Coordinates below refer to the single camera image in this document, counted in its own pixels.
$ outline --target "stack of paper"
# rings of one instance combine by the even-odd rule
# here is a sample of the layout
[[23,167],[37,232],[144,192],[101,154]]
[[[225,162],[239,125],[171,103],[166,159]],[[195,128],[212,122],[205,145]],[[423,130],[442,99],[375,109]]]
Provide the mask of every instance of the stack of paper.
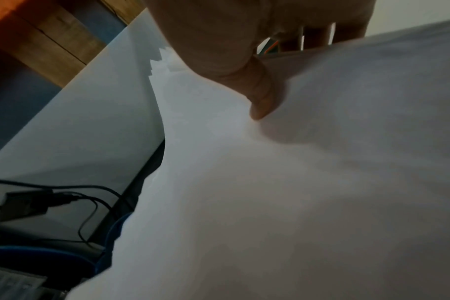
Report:
[[112,299],[450,298],[450,22],[268,59],[261,122],[170,49]]

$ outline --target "white paper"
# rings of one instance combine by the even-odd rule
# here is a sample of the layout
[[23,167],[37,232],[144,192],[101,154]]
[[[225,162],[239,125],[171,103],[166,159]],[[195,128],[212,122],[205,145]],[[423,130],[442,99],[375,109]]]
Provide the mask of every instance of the white paper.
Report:
[[161,54],[165,157],[111,299],[450,299],[450,22],[268,60],[261,122]]

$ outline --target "paper sheet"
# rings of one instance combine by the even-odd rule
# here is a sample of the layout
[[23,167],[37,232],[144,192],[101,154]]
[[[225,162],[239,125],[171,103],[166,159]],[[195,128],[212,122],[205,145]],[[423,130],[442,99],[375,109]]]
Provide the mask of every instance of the paper sheet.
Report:
[[261,122],[161,54],[165,157],[111,299],[450,299],[450,22],[268,60]]

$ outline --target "skin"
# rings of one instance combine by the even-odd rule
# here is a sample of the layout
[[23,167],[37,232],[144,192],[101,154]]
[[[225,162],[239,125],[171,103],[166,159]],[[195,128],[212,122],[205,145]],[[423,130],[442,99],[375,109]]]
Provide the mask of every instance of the skin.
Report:
[[197,74],[223,84],[251,101],[259,120],[279,103],[277,89],[258,57],[267,37],[280,51],[362,38],[376,0],[145,0],[164,36]]

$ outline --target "hand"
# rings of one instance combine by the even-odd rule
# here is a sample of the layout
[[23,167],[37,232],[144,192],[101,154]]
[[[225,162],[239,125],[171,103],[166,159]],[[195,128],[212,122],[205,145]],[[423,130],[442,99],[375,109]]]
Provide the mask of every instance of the hand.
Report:
[[271,113],[278,96],[271,76],[254,55],[267,37],[280,50],[299,50],[361,38],[375,0],[146,0],[171,46],[197,74],[223,84],[252,103],[250,116]]

